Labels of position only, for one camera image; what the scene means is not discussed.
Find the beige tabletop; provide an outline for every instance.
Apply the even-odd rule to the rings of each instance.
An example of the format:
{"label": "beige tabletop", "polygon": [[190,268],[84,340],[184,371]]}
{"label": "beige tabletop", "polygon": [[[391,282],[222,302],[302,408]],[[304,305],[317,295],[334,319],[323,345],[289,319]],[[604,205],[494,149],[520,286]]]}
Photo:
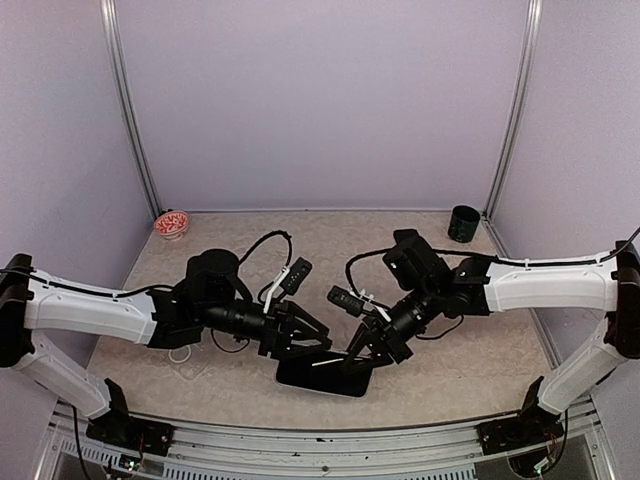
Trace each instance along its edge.
{"label": "beige tabletop", "polygon": [[[266,232],[287,230],[293,236],[294,259],[311,261],[313,271],[295,301],[331,328],[334,346],[343,349],[359,320],[326,300],[334,285],[346,287],[344,264],[353,255],[393,245],[393,230],[415,228],[438,248],[495,253],[480,226],[469,244],[446,234],[447,213],[423,212],[285,212],[194,214],[189,231],[177,242],[152,235],[136,262],[127,288],[150,283],[176,283],[189,257],[210,248],[226,248],[239,256]],[[281,268],[286,244],[270,239],[240,271],[255,293]],[[459,258],[447,258],[455,265]],[[353,269],[358,288],[393,303],[400,291],[379,257]],[[436,319],[434,335],[452,325]],[[237,344],[225,334],[216,338],[227,348]],[[549,366],[527,311],[490,317],[468,317],[445,338],[413,339],[413,357],[401,365],[374,371],[367,394],[343,398],[279,385],[277,362],[257,355],[254,342],[241,353],[216,349],[205,332],[192,357],[173,364],[166,351],[102,337],[89,369],[124,390],[135,412],[214,424],[294,428],[359,429],[425,425],[463,420],[518,409],[529,384]],[[183,351],[176,351],[179,360]]]}

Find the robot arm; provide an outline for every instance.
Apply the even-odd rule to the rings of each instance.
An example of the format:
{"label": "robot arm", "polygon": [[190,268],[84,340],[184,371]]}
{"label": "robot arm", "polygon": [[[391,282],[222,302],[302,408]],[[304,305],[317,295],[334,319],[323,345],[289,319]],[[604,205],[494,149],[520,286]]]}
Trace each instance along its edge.
{"label": "robot arm", "polygon": [[31,257],[16,255],[0,276],[0,367],[22,372],[77,407],[89,419],[90,438],[166,455],[172,427],[131,417],[117,384],[87,372],[40,329],[174,349],[199,342],[210,328],[257,340],[259,355],[278,360],[330,348],[325,325],[295,303],[281,301],[297,291],[311,270],[309,262],[298,259],[287,267],[278,277],[283,293],[264,306],[253,302],[238,278],[239,266],[232,252],[208,250],[189,260],[185,279],[175,287],[122,292],[53,277],[33,270]]}
{"label": "robot arm", "polygon": [[[549,438],[572,401],[617,366],[640,358],[640,261],[619,242],[590,257],[515,261],[470,254],[450,269],[415,230],[394,232],[384,263],[408,295],[388,311],[365,312],[366,299],[334,287],[328,299],[354,316],[365,312],[341,368],[345,374],[401,363],[413,354],[407,342],[438,315],[490,315],[517,308],[583,307],[606,313],[595,332],[550,374],[534,382],[515,423],[479,427],[485,453]],[[511,440],[505,440],[505,433]]]}

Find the red bowl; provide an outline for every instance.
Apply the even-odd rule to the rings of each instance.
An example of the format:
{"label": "red bowl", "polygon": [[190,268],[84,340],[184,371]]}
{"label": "red bowl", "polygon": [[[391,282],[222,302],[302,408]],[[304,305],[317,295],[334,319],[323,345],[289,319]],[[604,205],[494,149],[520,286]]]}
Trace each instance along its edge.
{"label": "red bowl", "polygon": [[158,217],[153,229],[158,235],[167,240],[178,240],[187,231],[189,215],[179,210],[167,212]]}

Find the black mug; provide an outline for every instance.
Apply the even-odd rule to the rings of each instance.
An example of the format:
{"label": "black mug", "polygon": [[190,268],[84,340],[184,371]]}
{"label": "black mug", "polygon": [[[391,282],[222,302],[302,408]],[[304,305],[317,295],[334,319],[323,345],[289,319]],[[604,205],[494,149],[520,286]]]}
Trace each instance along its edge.
{"label": "black mug", "polygon": [[449,237],[459,243],[469,243],[480,223],[480,212],[466,205],[458,205],[451,212]]}

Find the phone screen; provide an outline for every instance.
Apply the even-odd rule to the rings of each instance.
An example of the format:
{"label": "phone screen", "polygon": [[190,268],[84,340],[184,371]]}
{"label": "phone screen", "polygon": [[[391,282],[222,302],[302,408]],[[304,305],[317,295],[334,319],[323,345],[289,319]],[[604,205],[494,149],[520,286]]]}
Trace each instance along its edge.
{"label": "phone screen", "polygon": [[303,357],[281,360],[276,381],[283,385],[349,397],[363,397],[372,370],[345,375],[340,370],[345,353],[318,352]]}

